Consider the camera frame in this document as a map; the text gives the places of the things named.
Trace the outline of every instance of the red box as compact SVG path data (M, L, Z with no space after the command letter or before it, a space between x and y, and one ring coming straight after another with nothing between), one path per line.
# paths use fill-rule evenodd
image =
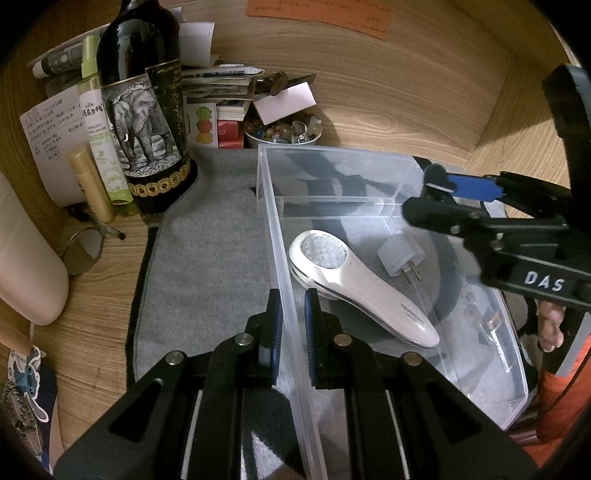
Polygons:
M218 140L236 140L238 138L238 124L236 120L218 120L217 121L217 139Z
M217 141L218 148L244 148L244 128L242 128L242 124L240 125L240 129L238 132L238 138L234 140L218 140Z

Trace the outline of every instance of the stack of papers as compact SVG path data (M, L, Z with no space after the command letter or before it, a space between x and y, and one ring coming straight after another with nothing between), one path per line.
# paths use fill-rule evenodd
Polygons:
M244 64L183 70L187 103L215 103L219 120L243 121L255 93L256 79L265 70Z

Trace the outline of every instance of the orange paper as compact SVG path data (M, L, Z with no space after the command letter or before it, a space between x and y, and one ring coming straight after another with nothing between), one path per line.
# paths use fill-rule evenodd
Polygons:
M309 0L248 0L249 17L289 18L310 20L312 8Z
M376 0L310 0L312 19L349 28L380 40L390 29L391 11Z
M250 17L318 20L380 40L390 29L391 10L378 0L248 0Z

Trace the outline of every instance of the metal pin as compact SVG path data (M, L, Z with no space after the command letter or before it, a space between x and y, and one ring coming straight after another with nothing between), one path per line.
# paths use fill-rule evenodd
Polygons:
M417 277L417 280L422 281L423 279L421 278L421 275L418 274L417 269L416 269L417 266L414 264L414 262L408 262L408 266L413 271L414 276Z
M406 272L402 268L398 271L400 272L400 275L402 276L402 278L406 282L406 285L410 285L410 278L408 278L408 275L406 275Z

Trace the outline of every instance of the metal screw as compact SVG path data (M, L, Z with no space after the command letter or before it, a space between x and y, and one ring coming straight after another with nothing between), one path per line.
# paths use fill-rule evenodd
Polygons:
M493 240L491 242L491 248L495 252L498 252L498 251L503 250L505 248L505 244L502 241L500 241L500 240Z
M402 359L411 367L417 367L423 361L423 357L417 352L407 352L402 356Z
M351 343L353 343L353 339L346 333L340 333L335 335L333 342L339 346L349 346Z
M183 353L175 350L174 352L169 352L166 355L166 363L169 365L178 365L180 362L183 361Z
M239 333L234 337L234 341L240 346L250 345L254 338L250 333Z

